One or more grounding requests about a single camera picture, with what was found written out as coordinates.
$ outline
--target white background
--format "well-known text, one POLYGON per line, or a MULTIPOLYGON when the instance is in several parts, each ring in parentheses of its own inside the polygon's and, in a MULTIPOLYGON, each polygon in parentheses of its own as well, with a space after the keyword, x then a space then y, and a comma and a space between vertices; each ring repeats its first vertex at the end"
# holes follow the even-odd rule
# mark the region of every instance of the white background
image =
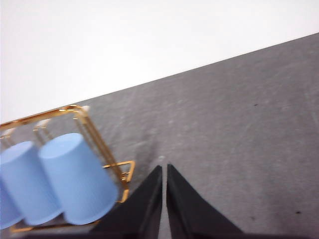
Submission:
POLYGON ((1 122, 318 31, 318 0, 2 0, 1 122))

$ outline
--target light blue cup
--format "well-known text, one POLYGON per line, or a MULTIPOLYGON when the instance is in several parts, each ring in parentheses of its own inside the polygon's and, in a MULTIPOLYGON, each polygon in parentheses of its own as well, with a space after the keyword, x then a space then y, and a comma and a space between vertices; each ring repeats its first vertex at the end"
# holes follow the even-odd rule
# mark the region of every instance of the light blue cup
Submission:
POLYGON ((22 219, 22 213, 14 204, 5 185, 0 179, 0 229, 8 228, 22 219))
POLYGON ((41 148, 39 157, 67 222, 93 222, 114 206, 118 189, 81 134, 54 138, 41 148))
POLYGON ((1 177, 27 224, 42 224, 62 213, 33 142, 18 143, 1 153, 1 177))

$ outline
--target gray table surface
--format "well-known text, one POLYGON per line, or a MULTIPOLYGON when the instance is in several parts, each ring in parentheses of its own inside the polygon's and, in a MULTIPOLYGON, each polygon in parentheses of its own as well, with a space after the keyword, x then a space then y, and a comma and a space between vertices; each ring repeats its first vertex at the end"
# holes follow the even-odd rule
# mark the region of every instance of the gray table surface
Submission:
POLYGON ((132 190, 171 162, 243 231, 319 237, 319 34, 78 104, 118 161, 136 161, 132 190))

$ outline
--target gold wire rack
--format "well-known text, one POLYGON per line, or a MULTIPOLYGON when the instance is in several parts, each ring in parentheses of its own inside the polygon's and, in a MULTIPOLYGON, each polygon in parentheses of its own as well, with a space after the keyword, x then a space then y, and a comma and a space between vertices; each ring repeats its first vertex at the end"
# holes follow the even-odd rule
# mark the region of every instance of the gold wire rack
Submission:
MULTIPOLYGON (((112 168, 114 173, 116 174, 117 179, 119 180, 122 188, 123 193, 121 199, 118 200, 118 203, 123 203, 129 196, 129 186, 128 183, 131 181, 133 172, 135 169, 135 162, 133 160, 130 161, 123 161, 123 162, 116 162, 113 154, 111 153, 110 149, 103 141, 100 133, 94 126, 92 120, 90 119, 87 106, 78 106, 78 105, 70 105, 61 108, 57 108, 54 110, 46 111, 43 113, 39 113, 36 115, 32 115, 29 117, 13 120, 10 122, 6 122, 0 125, 0 131, 4 131, 4 134, 0 136, 1 141, 3 142, 5 147, 10 147, 14 145, 14 141, 11 138, 11 135, 16 127, 22 126, 25 124, 37 122, 36 126, 33 129, 33 132, 39 142, 41 144, 45 144, 45 140, 41 136, 40 131, 43 131, 43 134, 48 139, 53 139, 52 135, 47 130, 46 126, 52 118, 59 117, 66 114, 73 114, 73 119, 76 122, 77 127, 79 128, 81 134, 85 138, 86 142, 89 146, 94 150, 94 145, 98 149, 98 152, 102 156, 104 160, 103 168, 112 168), (127 172, 123 172, 120 168, 121 165, 129 164, 129 170, 127 172)), ((35 227, 24 227, 18 228, 16 225, 10 227, 10 231, 12 233, 19 233, 19 232, 26 232, 26 231, 33 231, 33 230, 42 230, 42 229, 50 229, 50 228, 61 228, 61 227, 76 227, 78 225, 72 224, 58 224, 58 225, 47 225, 47 226, 35 226, 35 227)))

